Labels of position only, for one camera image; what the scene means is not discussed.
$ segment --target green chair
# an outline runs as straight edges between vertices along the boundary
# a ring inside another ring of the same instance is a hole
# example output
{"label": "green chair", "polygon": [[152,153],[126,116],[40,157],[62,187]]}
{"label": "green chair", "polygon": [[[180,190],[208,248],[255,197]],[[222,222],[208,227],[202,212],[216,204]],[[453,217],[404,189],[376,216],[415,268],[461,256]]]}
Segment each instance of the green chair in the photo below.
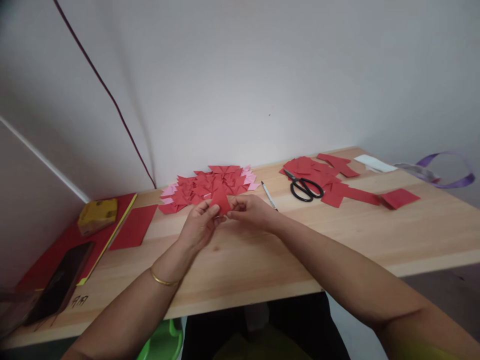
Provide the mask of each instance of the green chair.
{"label": "green chair", "polygon": [[162,321],[136,360],[177,360],[184,339],[181,324],[179,328],[175,327],[173,319]]}

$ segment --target yellow sponge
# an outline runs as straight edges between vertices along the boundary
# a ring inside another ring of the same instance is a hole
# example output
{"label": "yellow sponge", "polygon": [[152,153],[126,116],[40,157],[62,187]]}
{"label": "yellow sponge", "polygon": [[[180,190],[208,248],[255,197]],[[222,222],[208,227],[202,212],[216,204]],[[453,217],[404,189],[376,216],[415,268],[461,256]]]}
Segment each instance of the yellow sponge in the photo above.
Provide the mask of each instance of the yellow sponge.
{"label": "yellow sponge", "polygon": [[90,236],[113,224],[117,219],[117,199],[91,201],[83,207],[78,228],[82,236]]}

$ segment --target dark red cord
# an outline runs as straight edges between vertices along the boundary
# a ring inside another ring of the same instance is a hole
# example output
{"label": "dark red cord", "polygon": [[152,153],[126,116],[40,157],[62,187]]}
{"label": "dark red cord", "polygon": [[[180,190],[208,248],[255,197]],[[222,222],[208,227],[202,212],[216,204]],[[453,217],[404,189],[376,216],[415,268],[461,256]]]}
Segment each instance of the dark red cord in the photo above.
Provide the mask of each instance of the dark red cord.
{"label": "dark red cord", "polygon": [[87,53],[85,52],[85,49],[84,49],[84,47],[82,46],[82,44],[80,43],[79,38],[77,37],[77,35],[75,35],[75,31],[74,31],[74,30],[72,29],[72,27],[70,26],[70,23],[69,23],[69,21],[67,20],[67,17],[65,16],[62,8],[61,8],[60,5],[59,5],[59,2],[58,2],[57,0],[53,0],[53,2],[55,3],[55,6],[56,6],[56,8],[58,9],[58,12],[60,13],[61,17],[63,18],[63,21],[65,22],[65,25],[67,26],[68,30],[70,30],[71,35],[72,35],[73,38],[75,39],[76,44],[78,45],[78,47],[80,48],[81,52],[83,53],[83,56],[85,56],[85,59],[86,59],[86,60],[88,61],[88,63],[90,64],[91,69],[93,70],[93,72],[95,73],[96,77],[98,78],[98,80],[99,80],[99,81],[101,82],[101,84],[103,85],[103,88],[104,88],[105,91],[107,92],[108,96],[110,96],[111,101],[113,101],[113,104],[115,105],[116,110],[118,111],[118,115],[120,115],[121,122],[123,123],[123,126],[125,127],[125,130],[126,130],[126,132],[128,133],[128,136],[130,137],[131,143],[133,144],[133,147],[135,148],[135,151],[136,151],[136,153],[138,154],[138,157],[140,158],[141,163],[143,164],[143,167],[145,168],[145,171],[146,171],[146,173],[148,174],[148,177],[150,178],[151,183],[153,184],[153,187],[156,189],[156,188],[157,188],[157,184],[155,184],[154,179],[153,179],[152,176],[150,175],[150,172],[149,172],[149,170],[147,169],[147,166],[145,165],[144,159],[142,159],[142,155],[140,155],[140,151],[139,151],[139,149],[137,148],[137,145],[135,144],[134,138],[132,137],[132,134],[130,133],[129,127],[128,127],[127,124],[125,123],[124,116],[122,115],[122,112],[120,111],[120,108],[119,108],[117,102],[115,101],[115,99],[114,99],[112,93],[110,92],[109,88],[107,87],[107,85],[105,85],[104,81],[102,80],[102,77],[100,76],[99,72],[98,72],[97,69],[95,68],[95,66],[94,66],[94,64],[92,63],[92,61],[90,60],[90,57],[89,57],[89,56],[87,55]]}

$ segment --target woman's right hand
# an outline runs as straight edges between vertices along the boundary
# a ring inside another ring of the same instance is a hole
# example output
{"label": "woman's right hand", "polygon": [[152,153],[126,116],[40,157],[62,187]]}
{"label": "woman's right hand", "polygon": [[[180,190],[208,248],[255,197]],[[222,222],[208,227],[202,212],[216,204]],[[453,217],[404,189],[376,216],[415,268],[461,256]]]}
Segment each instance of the woman's right hand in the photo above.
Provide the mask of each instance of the woman's right hand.
{"label": "woman's right hand", "polygon": [[229,219],[238,220],[273,232],[282,214],[256,195],[239,195],[230,199],[232,211],[227,213]]}

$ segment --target phone screen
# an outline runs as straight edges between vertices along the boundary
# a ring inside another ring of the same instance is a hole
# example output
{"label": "phone screen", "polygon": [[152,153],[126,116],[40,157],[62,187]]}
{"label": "phone screen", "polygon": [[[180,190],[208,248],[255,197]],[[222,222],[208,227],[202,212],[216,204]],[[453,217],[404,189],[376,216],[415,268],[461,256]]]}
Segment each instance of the phone screen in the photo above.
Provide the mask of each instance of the phone screen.
{"label": "phone screen", "polygon": [[33,324],[65,309],[93,246],[94,243],[89,241],[65,253],[24,325]]}

